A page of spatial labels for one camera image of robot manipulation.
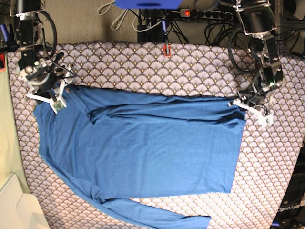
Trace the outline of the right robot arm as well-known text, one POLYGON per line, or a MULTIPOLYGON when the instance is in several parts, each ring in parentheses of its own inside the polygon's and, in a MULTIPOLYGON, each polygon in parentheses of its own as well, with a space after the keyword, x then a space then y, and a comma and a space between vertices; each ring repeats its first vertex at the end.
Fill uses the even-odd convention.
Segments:
POLYGON ((10 14, 17 17, 15 36, 20 52, 17 74, 29 86, 28 97, 57 100, 75 74, 59 64, 64 54, 56 50, 58 39, 53 19, 39 0, 14 0, 10 14))

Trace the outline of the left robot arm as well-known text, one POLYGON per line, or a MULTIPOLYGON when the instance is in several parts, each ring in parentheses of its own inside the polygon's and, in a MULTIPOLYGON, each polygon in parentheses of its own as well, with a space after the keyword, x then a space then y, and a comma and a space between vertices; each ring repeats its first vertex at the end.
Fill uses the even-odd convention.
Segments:
POLYGON ((238 98, 241 104, 258 107, 268 94, 282 86, 284 80, 273 34, 277 29, 275 17, 268 0, 236 0, 233 7, 240 26, 235 27, 229 35, 229 59, 239 73, 253 75, 248 87, 238 92, 238 98), (240 68, 234 59, 232 43, 240 31, 250 38, 248 49, 255 63, 253 70, 240 68))

